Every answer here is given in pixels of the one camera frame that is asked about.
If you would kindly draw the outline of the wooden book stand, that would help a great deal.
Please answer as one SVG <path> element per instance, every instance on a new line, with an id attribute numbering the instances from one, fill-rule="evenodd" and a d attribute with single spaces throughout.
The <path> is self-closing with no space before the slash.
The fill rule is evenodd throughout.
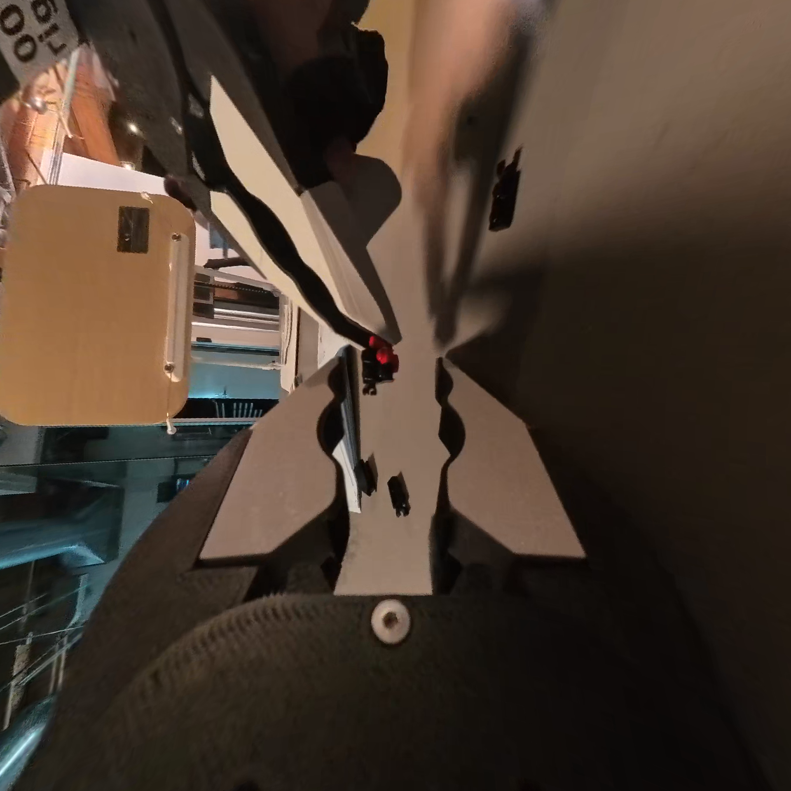
<path id="1" fill-rule="evenodd" d="M 39 185 L 2 249 L 2 418 L 168 426 L 199 365 L 281 370 L 278 289 L 196 263 L 198 226 L 150 192 Z"/>

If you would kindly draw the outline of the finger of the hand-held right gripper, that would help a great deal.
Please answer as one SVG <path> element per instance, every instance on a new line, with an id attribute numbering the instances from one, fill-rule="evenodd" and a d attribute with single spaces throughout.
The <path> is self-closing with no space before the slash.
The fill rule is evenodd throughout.
<path id="1" fill-rule="evenodd" d="M 366 329 L 336 302 L 327 280 L 327 259 L 307 221 L 297 223 L 307 239 L 298 245 L 278 216 L 254 195 L 210 191 L 211 218 L 227 231 L 236 249 L 297 307 L 345 339 L 364 339 Z"/>
<path id="2" fill-rule="evenodd" d="M 278 216 L 298 245 L 308 232 L 297 231 L 297 223 L 309 223 L 328 262 L 327 280 L 337 290 L 337 304 L 366 329 L 364 339 L 348 340 L 368 342 L 370 335 L 378 335 L 399 342 L 399 324 L 368 249 L 399 205 L 395 173 L 379 159 L 353 155 L 350 187 L 329 176 L 311 187 L 298 183 L 257 97 L 248 94 L 247 98 L 256 110 L 254 124 L 222 82 L 211 77 L 211 122 L 230 172 L 242 191 Z"/>

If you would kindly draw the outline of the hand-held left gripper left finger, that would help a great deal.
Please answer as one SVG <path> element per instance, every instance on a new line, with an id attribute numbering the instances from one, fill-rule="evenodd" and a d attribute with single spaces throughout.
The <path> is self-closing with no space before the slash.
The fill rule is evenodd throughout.
<path id="1" fill-rule="evenodd" d="M 335 506 L 345 506 L 333 455 L 342 439 L 344 374 L 344 362 L 332 358 L 254 424 L 202 562 L 271 559 Z"/>

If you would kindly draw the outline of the lego instruction booklet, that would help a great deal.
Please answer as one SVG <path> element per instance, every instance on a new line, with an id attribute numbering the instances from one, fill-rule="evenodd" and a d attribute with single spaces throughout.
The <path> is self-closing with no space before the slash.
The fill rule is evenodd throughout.
<path id="1" fill-rule="evenodd" d="M 318 363 L 324 367 L 337 358 L 340 361 L 335 382 L 339 405 L 333 424 L 342 430 L 332 457 L 339 464 L 349 513 L 361 512 L 362 489 L 355 469 L 361 461 L 358 398 L 358 354 L 355 347 L 332 332 L 322 333 L 318 341 Z"/>

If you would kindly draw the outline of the small red black lego assembly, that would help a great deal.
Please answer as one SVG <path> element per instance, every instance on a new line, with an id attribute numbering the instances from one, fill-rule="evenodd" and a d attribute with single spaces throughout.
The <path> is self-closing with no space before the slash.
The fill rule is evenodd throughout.
<path id="1" fill-rule="evenodd" d="M 400 368 L 400 360 L 394 347 L 378 335 L 370 335 L 368 347 L 365 351 L 367 358 L 375 359 L 379 366 L 389 368 L 392 375 L 395 375 Z"/>

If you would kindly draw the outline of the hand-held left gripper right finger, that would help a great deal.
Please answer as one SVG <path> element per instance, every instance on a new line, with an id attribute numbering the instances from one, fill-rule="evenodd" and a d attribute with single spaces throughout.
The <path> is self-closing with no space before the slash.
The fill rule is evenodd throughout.
<path id="1" fill-rule="evenodd" d="M 585 559 L 526 424 L 449 360 L 437 364 L 436 559 Z"/>

